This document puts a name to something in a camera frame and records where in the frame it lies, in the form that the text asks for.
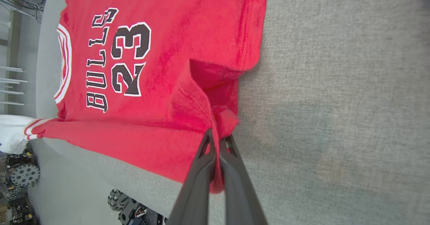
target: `red jersey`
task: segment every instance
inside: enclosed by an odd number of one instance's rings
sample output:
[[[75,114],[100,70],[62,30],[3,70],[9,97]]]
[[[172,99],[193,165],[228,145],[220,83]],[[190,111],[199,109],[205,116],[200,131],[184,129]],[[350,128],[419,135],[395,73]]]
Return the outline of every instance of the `red jersey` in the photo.
[[[209,128],[238,123],[266,0],[66,0],[58,118],[26,128],[183,182]],[[222,190],[221,170],[212,191]]]

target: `white wall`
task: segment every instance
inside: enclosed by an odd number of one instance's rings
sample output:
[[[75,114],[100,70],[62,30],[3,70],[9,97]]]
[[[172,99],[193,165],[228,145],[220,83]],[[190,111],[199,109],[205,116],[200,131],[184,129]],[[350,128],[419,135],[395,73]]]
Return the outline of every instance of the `white wall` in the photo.
[[[0,6],[0,20],[4,22],[10,21],[10,12]],[[9,28],[7,26],[0,25],[0,39],[7,40],[8,38],[8,32]],[[7,55],[7,47],[6,46],[0,46],[0,66],[6,66],[6,55]],[[5,78],[6,72],[0,71],[0,78]],[[5,95],[3,93],[0,93],[0,101],[5,101]],[[0,104],[0,114],[4,114],[5,112],[5,105]]]

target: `white trim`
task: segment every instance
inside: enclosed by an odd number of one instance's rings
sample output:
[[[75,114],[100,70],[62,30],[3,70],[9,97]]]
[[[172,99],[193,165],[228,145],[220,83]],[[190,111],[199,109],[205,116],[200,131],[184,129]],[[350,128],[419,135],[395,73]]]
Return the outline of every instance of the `white trim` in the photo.
[[[47,119],[40,119],[39,121],[36,121],[35,123],[33,123],[31,126],[29,126],[28,128],[25,128],[24,130],[26,131],[24,134],[25,135],[32,135],[34,133],[32,133],[32,130],[39,126],[40,124],[44,124],[46,122],[48,122],[49,120],[51,120],[52,118],[47,118]]]
[[[37,134],[32,134],[32,135],[26,135],[26,140],[30,141],[33,139],[37,139]]]
[[[60,33],[60,35],[63,35],[65,38],[65,49],[64,54],[65,56],[65,67],[66,67],[66,77],[63,80],[63,83],[61,83],[60,88],[58,89],[57,93],[54,95],[55,102],[58,104],[60,101],[63,100],[64,96],[66,95],[67,89],[69,88],[70,80],[72,78],[72,44],[70,40],[70,35],[67,29],[62,26],[61,24],[58,25],[57,31]]]
[[[63,35],[60,34],[58,36],[58,42],[60,43],[60,51],[61,51],[61,75],[60,75],[60,85],[62,85],[64,78],[63,78],[63,71],[64,71],[64,65],[65,60],[64,60],[64,54],[63,54]]]

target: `armhole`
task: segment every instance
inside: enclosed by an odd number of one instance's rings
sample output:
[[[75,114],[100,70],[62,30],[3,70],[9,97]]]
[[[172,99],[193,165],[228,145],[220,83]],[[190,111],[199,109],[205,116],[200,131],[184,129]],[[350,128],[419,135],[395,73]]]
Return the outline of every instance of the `armhole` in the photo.
[[[70,79],[72,77],[72,44],[70,40],[69,32],[61,24],[58,25],[57,29],[60,34],[58,41],[60,42],[60,49],[62,55],[62,67],[61,67],[61,79],[60,88],[54,95],[55,103],[60,103],[66,95],[67,89],[69,88]]]

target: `gray fabric surface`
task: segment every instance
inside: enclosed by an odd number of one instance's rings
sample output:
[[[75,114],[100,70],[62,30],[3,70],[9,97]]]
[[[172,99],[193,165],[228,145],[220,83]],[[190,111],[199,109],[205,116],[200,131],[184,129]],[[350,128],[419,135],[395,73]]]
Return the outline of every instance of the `gray fabric surface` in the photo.
[[[37,115],[55,117],[64,0],[47,0]],[[235,140],[270,224],[430,223],[430,0],[267,0]],[[169,214],[180,184],[46,142]],[[211,224],[223,224],[223,195]]]

